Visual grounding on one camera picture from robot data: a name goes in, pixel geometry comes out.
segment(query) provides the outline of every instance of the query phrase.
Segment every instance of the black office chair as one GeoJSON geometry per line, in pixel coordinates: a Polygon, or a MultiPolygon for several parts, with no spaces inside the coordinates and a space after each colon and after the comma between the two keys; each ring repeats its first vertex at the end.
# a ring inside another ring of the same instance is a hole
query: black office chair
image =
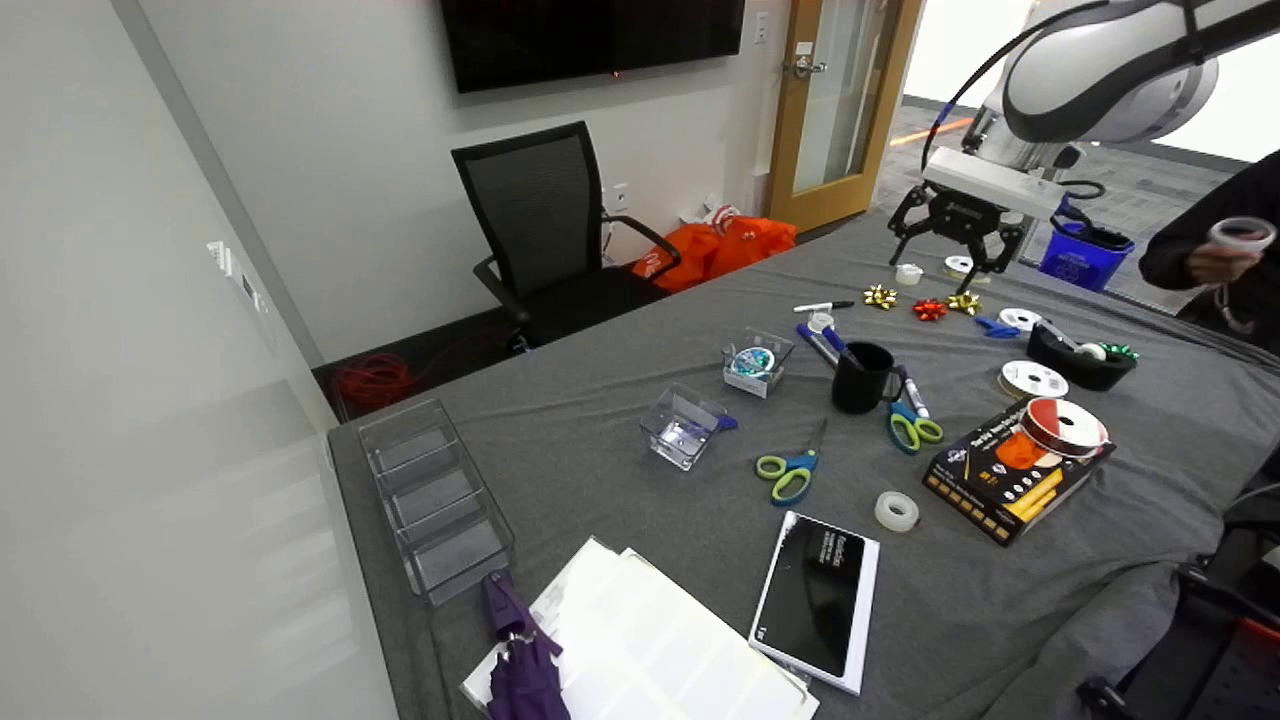
{"type": "Polygon", "coordinates": [[[490,250],[473,271],[511,316],[511,348],[548,345],[662,298],[650,281],[677,267],[679,251],[630,215],[603,215],[588,123],[456,147],[450,166],[490,250]],[[646,281],[600,267],[603,226],[626,226],[662,250],[668,263],[646,281]]]}
{"type": "Polygon", "coordinates": [[[1241,503],[1210,555],[1183,563],[1162,642],[1118,683],[1088,680],[1100,720],[1280,720],[1280,503],[1241,503]]]}

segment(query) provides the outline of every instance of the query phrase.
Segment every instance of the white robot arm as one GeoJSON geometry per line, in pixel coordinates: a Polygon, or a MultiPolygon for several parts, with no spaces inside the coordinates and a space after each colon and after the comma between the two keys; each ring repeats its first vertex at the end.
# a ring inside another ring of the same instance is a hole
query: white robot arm
{"type": "Polygon", "coordinates": [[[1153,142],[1195,117],[1210,57],[1271,37],[1277,0],[1049,0],[1030,19],[1079,9],[1003,67],[1003,119],[1019,142],[1153,142]]]}
{"type": "Polygon", "coordinates": [[[938,234],[969,243],[976,271],[1003,271],[1026,226],[1060,207],[1053,175],[1079,158],[1062,152],[1072,142],[1133,145],[1179,130],[1215,83],[1210,57],[1277,29],[1280,0],[1041,0],[965,152],[933,152],[925,183],[887,219],[898,235],[892,263],[913,235],[938,234]]]}

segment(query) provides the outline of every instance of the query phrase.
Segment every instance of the gray tablecloth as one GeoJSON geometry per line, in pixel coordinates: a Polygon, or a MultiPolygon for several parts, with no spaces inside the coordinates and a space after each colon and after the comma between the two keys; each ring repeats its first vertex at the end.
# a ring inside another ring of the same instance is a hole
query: gray tablecloth
{"type": "MultiPolygon", "coordinates": [[[[740,633],[779,526],[747,460],[802,450],[814,422],[832,416],[819,481],[798,508],[876,538],[882,561],[865,698],[814,683],[824,716],[1072,716],[1083,677],[1115,680],[1154,644],[1175,601],[1168,569],[1215,549],[1219,513],[1277,450],[1277,357],[1035,267],[976,284],[985,311],[1035,309],[1079,340],[1139,348],[1139,368],[1110,392],[1072,392],[1115,439],[1103,477],[1001,549],[925,493],[926,454],[897,454],[881,412],[832,412],[832,368],[813,348],[796,348],[770,401],[720,385],[736,333],[791,335],[791,306],[892,284],[887,251],[882,215],[865,215],[419,401],[450,412],[511,526],[516,583],[528,598],[597,538],[636,549],[740,633]],[[640,438],[640,416],[662,387],[688,387],[740,422],[693,477],[656,460],[640,438]],[[882,490],[925,508],[916,532],[892,538],[873,519],[882,490]]],[[[938,267],[947,251],[961,243],[916,239],[903,260],[925,263],[926,281],[898,290],[892,311],[844,309],[835,322],[844,335],[887,345],[933,416],[961,438],[1010,405],[996,368],[1023,348],[986,340],[969,316],[913,322],[916,298],[954,290],[938,267]]],[[[431,612],[408,598],[368,490],[361,427],[364,422],[336,427],[330,457],[401,711],[473,716],[456,683],[489,649],[481,601],[431,612]]]]}

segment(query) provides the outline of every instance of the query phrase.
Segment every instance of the red object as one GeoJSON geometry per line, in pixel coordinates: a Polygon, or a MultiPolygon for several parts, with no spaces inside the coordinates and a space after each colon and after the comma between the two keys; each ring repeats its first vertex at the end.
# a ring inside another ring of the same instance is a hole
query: red object
{"type": "Polygon", "coordinates": [[[396,351],[352,361],[330,387],[352,412],[377,412],[419,392],[423,376],[396,351]]]}
{"type": "MultiPolygon", "coordinates": [[[[715,226],[679,226],[668,234],[668,243],[679,250],[679,263],[668,267],[656,290],[683,291],[693,284],[704,284],[712,277],[747,267],[765,257],[796,250],[796,226],[779,226],[767,215],[727,215],[715,226]]],[[[668,251],[650,250],[630,263],[630,277],[646,281],[656,267],[662,267],[668,251]]]]}
{"type": "Polygon", "coordinates": [[[925,322],[925,325],[937,325],[937,322],[947,316],[947,306],[937,299],[937,298],[933,298],[933,299],[916,299],[916,306],[913,306],[913,316],[925,322]]]}

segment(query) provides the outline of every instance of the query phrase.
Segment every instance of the blue box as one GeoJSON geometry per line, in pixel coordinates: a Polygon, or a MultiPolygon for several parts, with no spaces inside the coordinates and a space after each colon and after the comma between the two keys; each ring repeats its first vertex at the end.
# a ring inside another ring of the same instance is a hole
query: blue box
{"type": "Polygon", "coordinates": [[[1096,226],[1056,226],[1041,271],[1060,277],[1079,290],[1109,290],[1124,257],[1133,251],[1126,235],[1115,235],[1096,226]]]}

